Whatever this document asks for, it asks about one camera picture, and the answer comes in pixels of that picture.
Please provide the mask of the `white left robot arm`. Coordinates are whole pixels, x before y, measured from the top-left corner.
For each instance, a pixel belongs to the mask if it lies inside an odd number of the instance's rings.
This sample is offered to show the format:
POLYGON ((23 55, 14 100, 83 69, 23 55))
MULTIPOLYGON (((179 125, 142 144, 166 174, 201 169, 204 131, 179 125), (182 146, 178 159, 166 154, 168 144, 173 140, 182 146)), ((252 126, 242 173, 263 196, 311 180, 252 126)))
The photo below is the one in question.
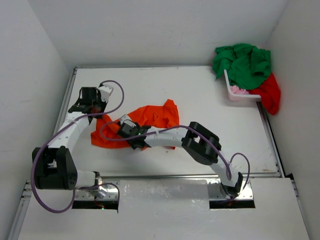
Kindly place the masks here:
POLYGON ((82 87, 77 101, 67 111, 60 127, 65 129, 45 145, 34 170, 34 185, 41 190, 74 190, 92 187, 96 183, 94 171, 77 170, 72 158, 73 148, 81 133, 94 118, 90 114, 103 113, 113 87, 82 87))

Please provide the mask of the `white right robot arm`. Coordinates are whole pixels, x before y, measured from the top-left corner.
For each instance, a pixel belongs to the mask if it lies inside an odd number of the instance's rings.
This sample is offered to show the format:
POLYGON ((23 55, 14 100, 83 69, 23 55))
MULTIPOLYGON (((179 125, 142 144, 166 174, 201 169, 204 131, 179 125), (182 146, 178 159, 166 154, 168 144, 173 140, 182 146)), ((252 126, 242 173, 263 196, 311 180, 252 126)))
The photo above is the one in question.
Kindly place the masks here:
POLYGON ((225 195, 236 198, 242 189, 243 175, 221 154, 220 139, 207 128, 192 121, 188 126, 157 128, 140 126, 126 116, 118 122, 117 135, 133 149, 176 147, 184 149, 197 163, 209 166, 220 178, 225 195))

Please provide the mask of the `orange t shirt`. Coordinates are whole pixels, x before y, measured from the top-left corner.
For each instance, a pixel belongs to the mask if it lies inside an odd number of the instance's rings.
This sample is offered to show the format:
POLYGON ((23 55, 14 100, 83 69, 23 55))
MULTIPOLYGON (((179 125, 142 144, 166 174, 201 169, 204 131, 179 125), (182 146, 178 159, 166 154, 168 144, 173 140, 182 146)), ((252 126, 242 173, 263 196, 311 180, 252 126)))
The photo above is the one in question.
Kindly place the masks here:
MULTIPOLYGON (((127 114, 134 122, 141 126, 169 128, 180 124, 178 107, 172 99, 167 99, 163 105, 146 105, 127 114)), ((108 114, 96 121, 95 131, 90 134, 91 144, 105 149, 123 149, 130 145, 126 141, 110 141, 102 137, 119 139, 119 126, 108 114)))

